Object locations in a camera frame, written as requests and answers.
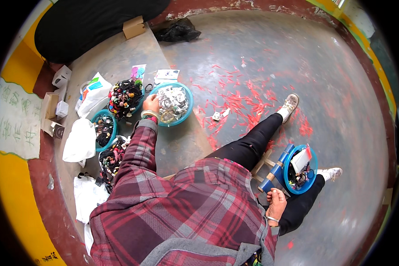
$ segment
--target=silver bracelet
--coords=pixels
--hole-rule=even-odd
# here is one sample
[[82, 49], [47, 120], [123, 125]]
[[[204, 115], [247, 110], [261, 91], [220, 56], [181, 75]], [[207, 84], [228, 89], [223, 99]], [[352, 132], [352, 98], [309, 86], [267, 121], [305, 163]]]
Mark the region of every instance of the silver bracelet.
[[272, 218], [272, 217], [270, 217], [270, 216], [266, 216], [266, 219], [272, 220], [272, 221], [275, 221], [275, 222], [279, 223], [279, 220], [277, 220], [277, 219], [275, 219], [275, 218]]
[[140, 117], [143, 117], [146, 114], [153, 115], [153, 116], [155, 116], [158, 119], [158, 121], [161, 121], [160, 115], [157, 112], [153, 111], [153, 110], [143, 110], [140, 113]]

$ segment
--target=paper sign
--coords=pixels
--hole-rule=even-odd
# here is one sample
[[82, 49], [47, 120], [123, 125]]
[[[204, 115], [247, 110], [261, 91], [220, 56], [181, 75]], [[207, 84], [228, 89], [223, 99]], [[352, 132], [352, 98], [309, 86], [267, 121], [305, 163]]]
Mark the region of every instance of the paper sign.
[[41, 105], [36, 94], [0, 77], [0, 151], [26, 160], [39, 157]]

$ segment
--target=yellow wall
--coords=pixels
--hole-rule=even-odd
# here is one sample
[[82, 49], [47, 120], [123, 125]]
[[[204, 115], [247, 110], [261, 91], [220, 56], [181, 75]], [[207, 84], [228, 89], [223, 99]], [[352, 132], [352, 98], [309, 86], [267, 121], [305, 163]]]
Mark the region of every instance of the yellow wall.
[[[43, 60], [34, 45], [34, 32], [50, 4], [28, 30], [7, 61], [1, 76], [7, 82], [20, 84], [33, 92]], [[53, 246], [37, 209], [26, 160], [12, 154], [0, 153], [0, 198], [16, 236], [31, 256], [42, 265], [66, 265]], [[44, 262], [42, 258], [54, 252], [58, 259]]]
[[360, 29], [351, 21], [351, 19], [346, 16], [340, 10], [334, 2], [331, 0], [307, 0], [311, 4], [321, 8], [325, 12], [329, 13], [330, 15], [334, 16], [338, 19], [343, 25], [350, 31], [356, 41], [361, 45], [364, 52], [368, 55], [368, 57], [372, 60], [375, 70], [377, 71], [378, 77], [380, 78], [381, 85], [383, 86], [384, 93], [387, 98], [388, 106], [391, 112], [392, 119], [394, 120], [396, 115], [396, 103], [394, 101], [393, 93], [390, 88], [390, 84], [388, 83], [388, 79], [381, 67], [380, 62], [377, 59], [377, 56], [374, 54], [374, 51], [370, 47], [369, 40], [367, 37], [362, 33]]

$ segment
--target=plastic bag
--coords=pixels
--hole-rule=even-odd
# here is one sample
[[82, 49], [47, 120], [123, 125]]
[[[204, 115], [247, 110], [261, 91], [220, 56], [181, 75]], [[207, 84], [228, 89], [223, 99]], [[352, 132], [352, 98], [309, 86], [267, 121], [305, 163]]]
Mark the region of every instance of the plastic bag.
[[176, 20], [166, 29], [160, 29], [154, 33], [157, 41], [177, 42], [191, 41], [200, 36], [201, 32], [195, 30], [195, 26], [188, 18]]
[[108, 94], [112, 89], [99, 72], [91, 81], [85, 82], [80, 87], [80, 98], [75, 105], [75, 110], [80, 118], [86, 118], [90, 113], [94, 115], [108, 103]]
[[88, 176], [74, 177], [74, 199], [77, 211], [76, 219], [83, 223], [88, 223], [91, 212], [98, 206], [106, 202], [109, 193], [105, 185], [96, 185], [96, 180]]
[[96, 153], [96, 131], [88, 119], [76, 120], [65, 143], [62, 160], [80, 162], [91, 158]]

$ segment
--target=black cushion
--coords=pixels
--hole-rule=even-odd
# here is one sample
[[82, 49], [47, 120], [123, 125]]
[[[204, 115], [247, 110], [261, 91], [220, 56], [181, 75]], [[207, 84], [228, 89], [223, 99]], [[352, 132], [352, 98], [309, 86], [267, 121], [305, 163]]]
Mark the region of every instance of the black cushion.
[[39, 53], [52, 63], [70, 63], [122, 31], [125, 21], [161, 14], [170, 0], [59, 0], [41, 18], [34, 35]]

